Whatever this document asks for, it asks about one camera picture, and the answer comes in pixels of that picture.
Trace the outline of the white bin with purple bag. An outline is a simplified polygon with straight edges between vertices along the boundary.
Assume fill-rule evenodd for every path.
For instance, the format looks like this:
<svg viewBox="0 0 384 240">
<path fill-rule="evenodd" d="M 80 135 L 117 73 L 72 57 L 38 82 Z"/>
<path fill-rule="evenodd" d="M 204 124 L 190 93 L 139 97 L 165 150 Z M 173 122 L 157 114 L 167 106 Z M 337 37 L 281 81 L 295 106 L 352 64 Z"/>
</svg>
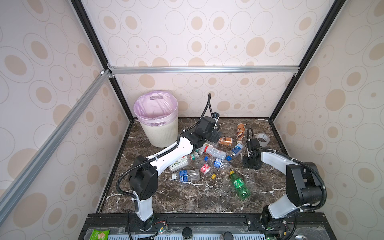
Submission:
<svg viewBox="0 0 384 240">
<path fill-rule="evenodd" d="M 138 118 L 150 143 L 166 148 L 178 137 L 178 100 L 168 91 L 152 91 L 134 104 Z"/>
</svg>

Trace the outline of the blue label water bottle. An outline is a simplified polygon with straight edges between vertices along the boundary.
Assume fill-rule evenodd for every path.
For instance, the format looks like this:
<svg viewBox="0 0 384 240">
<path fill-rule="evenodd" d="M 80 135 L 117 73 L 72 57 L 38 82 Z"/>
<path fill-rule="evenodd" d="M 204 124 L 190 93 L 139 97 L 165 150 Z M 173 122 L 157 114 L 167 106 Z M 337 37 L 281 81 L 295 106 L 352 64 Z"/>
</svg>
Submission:
<svg viewBox="0 0 384 240">
<path fill-rule="evenodd" d="M 227 161 L 232 161 L 236 159 L 243 151 L 244 145 L 241 142 L 238 142 L 228 153 L 226 156 Z"/>
</svg>

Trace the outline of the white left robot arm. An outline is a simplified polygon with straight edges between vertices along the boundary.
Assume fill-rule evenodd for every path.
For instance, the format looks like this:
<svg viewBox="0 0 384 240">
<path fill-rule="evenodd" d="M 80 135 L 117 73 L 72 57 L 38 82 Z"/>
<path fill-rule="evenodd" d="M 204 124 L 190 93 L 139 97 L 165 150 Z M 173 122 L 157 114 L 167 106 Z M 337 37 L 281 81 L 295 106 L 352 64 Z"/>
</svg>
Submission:
<svg viewBox="0 0 384 240">
<path fill-rule="evenodd" d="M 158 190 L 159 176 L 179 160 L 203 147 L 206 141 L 217 143 L 222 133 L 218 123 L 220 114 L 213 112 L 211 94 L 199 120 L 177 135 L 175 143 L 160 152 L 135 158 L 130 169 L 121 174 L 116 182 L 119 194 L 133 198 L 135 204 L 135 223 L 143 231 L 149 230 L 154 221 L 152 196 Z"/>
</svg>

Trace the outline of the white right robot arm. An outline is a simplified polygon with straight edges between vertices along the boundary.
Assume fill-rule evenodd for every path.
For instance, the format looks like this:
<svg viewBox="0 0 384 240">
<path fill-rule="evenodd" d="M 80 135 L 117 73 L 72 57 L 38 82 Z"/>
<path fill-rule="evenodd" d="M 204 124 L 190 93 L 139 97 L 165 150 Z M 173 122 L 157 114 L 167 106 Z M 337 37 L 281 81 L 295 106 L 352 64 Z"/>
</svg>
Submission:
<svg viewBox="0 0 384 240">
<path fill-rule="evenodd" d="M 315 211 L 324 206 L 327 188 L 316 164 L 263 148 L 252 128 L 247 130 L 246 146 L 248 155 L 243 157 L 243 167 L 259 170 L 263 164 L 270 165 L 286 176 L 285 195 L 263 208 L 260 221 L 265 229 L 274 229 L 280 219 L 297 212 Z"/>
</svg>

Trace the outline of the green plastic bottle yellow cap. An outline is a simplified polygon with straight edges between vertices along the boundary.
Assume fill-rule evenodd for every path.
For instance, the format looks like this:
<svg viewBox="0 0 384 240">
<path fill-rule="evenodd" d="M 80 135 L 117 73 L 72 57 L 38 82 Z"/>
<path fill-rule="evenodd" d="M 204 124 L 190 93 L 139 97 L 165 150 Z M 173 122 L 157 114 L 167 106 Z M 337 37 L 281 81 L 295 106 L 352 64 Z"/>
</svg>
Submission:
<svg viewBox="0 0 384 240">
<path fill-rule="evenodd" d="M 238 174 L 236 174 L 235 171 L 230 171 L 230 179 L 235 188 L 235 191 L 241 199 L 245 200 L 251 195 L 250 190 L 246 186 L 244 180 Z"/>
</svg>

